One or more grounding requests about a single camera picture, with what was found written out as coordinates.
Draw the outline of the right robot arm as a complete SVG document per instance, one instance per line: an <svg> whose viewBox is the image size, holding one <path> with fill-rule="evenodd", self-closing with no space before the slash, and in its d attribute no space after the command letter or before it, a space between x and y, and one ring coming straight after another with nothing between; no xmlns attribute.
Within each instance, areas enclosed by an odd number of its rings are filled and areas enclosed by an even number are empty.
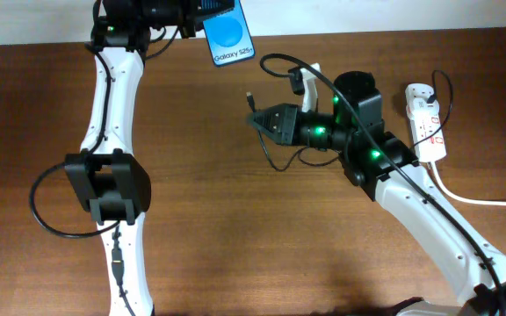
<svg viewBox="0 0 506 316"><path fill-rule="evenodd" d="M281 146L338 152L344 174L400 221L441 270L458 303L409 298L384 315L506 315L506 255L483 238L441 194L416 155L382 118L371 74L351 71L330 84L332 113L278 104L247 122Z"/></svg>

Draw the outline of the blue screen Galaxy smartphone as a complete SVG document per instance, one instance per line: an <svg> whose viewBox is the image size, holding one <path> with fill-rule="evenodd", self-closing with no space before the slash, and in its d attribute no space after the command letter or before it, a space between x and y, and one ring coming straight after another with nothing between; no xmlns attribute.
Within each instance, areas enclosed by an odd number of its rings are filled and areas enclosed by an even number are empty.
<svg viewBox="0 0 506 316"><path fill-rule="evenodd" d="M216 67L250 60L256 54L241 1L233 3L233 10L204 22L207 44Z"/></svg>

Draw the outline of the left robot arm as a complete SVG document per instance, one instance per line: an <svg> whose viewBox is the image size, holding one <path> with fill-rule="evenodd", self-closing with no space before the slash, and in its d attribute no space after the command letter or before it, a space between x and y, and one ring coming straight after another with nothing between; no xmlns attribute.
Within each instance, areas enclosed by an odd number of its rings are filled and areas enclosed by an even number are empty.
<svg viewBox="0 0 506 316"><path fill-rule="evenodd" d="M134 157L137 90L154 43L153 30L173 26L185 39L205 21L233 11L234 1L96 1L88 50L97 80L90 123L65 172L89 213L105 249L111 315L155 312L146 278L143 227L151 204L151 181Z"/></svg>

